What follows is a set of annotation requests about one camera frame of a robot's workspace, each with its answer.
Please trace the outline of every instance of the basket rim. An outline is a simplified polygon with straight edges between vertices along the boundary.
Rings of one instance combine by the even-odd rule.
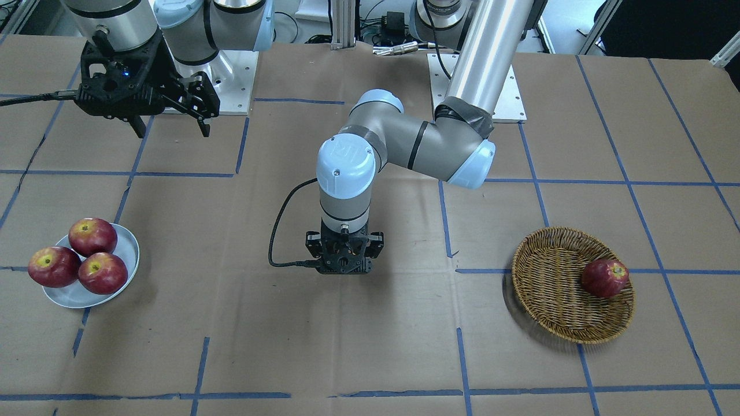
[[[612,258],[613,260],[617,260],[618,262],[622,263],[622,260],[619,258],[619,256],[616,255],[616,253],[611,248],[609,248],[609,246],[607,246],[606,244],[604,244],[603,241],[599,240],[598,238],[596,238],[596,237],[594,237],[594,236],[592,236],[592,235],[588,234],[587,232],[584,232],[584,231],[582,231],[580,229],[576,229],[576,228],[573,228],[573,227],[562,227],[562,226],[543,227],[543,228],[537,229],[537,230],[529,233],[519,243],[519,245],[517,246],[517,249],[514,251],[514,256],[513,256],[512,261],[511,261],[511,281],[512,281],[512,284],[514,286],[514,292],[516,293],[517,297],[519,298],[519,303],[524,307],[524,309],[526,310],[526,312],[529,314],[530,318],[532,318],[535,322],[537,322],[538,325],[540,325],[542,328],[546,329],[548,332],[552,333],[553,335],[556,335],[558,337],[564,338],[564,339],[569,340],[571,342],[583,343],[583,344],[598,344],[598,343],[605,343],[605,342],[608,342],[610,340],[614,340],[615,338],[619,337],[630,326],[630,324],[632,323],[632,320],[634,318],[634,315],[635,315],[635,301],[634,301],[634,298],[636,297],[636,295],[634,293],[634,288],[632,287],[631,279],[627,282],[627,286],[625,286],[625,287],[628,287],[629,286],[632,289],[632,292],[633,292],[633,301],[629,303],[629,306],[630,306],[630,308],[629,308],[629,316],[628,316],[627,320],[624,322],[624,326],[621,329],[619,329],[618,331],[614,332],[613,334],[611,334],[611,335],[609,335],[607,337],[598,338],[598,339],[590,339],[590,340],[576,339],[576,338],[571,337],[570,335],[566,335],[564,333],[558,332],[555,329],[550,328],[548,325],[544,325],[540,319],[536,318],[537,314],[534,313],[534,311],[531,309],[531,307],[528,304],[528,302],[525,301],[526,297],[522,296],[522,288],[520,287],[519,282],[518,282],[518,279],[517,279],[517,268],[518,268],[517,267],[517,264],[519,263],[519,257],[521,257],[521,251],[522,251],[522,249],[524,247],[526,247],[527,243],[529,243],[529,242],[532,241],[533,236],[536,235],[536,234],[538,234],[538,233],[547,232],[547,231],[575,232],[576,234],[581,235],[581,236],[583,236],[585,238],[589,238],[592,241],[595,241],[599,245],[603,246],[608,251],[610,258]]]

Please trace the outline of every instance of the basket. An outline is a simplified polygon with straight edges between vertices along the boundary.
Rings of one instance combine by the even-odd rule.
[[[539,325],[561,338],[584,344],[613,340],[632,321],[635,291],[628,282],[609,299],[586,292],[581,287],[583,269],[600,258],[619,260],[585,232],[567,227],[538,229],[514,253],[514,292]]]

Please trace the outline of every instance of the white plate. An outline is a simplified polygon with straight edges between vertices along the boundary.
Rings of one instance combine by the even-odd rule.
[[[129,272],[129,278],[126,280],[123,287],[112,295],[96,295],[95,293],[85,289],[80,281],[75,281],[75,283],[70,284],[69,286],[57,289],[44,287],[44,293],[46,293],[46,296],[51,299],[52,302],[59,306],[72,309],[87,308],[110,301],[119,293],[123,292],[123,290],[126,289],[126,286],[131,283],[131,279],[133,279],[136,269],[138,268],[138,241],[136,241],[136,237],[134,237],[134,235],[125,227],[118,224],[111,225],[113,225],[116,234],[118,234],[118,243],[115,246],[115,250],[113,250],[113,254],[117,255],[124,261],[126,269]],[[69,235],[65,235],[56,245],[72,248],[70,246]],[[80,256],[80,259],[84,261],[85,257]]]

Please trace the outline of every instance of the apple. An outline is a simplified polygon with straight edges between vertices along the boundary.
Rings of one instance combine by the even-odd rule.
[[[622,291],[630,280],[630,271],[618,260],[602,258],[586,265],[581,286],[600,298],[611,298]]]
[[[83,257],[97,252],[112,253],[118,243],[118,234],[108,221],[100,218],[82,218],[70,228],[70,246]]]
[[[31,256],[28,275],[45,287],[65,287],[77,280],[80,263],[80,257],[71,249],[61,246],[45,247]]]
[[[97,252],[82,262],[78,276],[85,289],[96,295],[110,295],[124,286],[129,272],[117,255]]]

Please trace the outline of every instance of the wicker basket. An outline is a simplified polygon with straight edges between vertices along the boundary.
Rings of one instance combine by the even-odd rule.
[[[527,313],[549,332],[577,343],[604,343],[622,334],[635,310],[627,283],[609,299],[581,288],[586,264],[619,258],[601,241],[577,229],[547,227],[517,247],[511,267],[514,291]]]

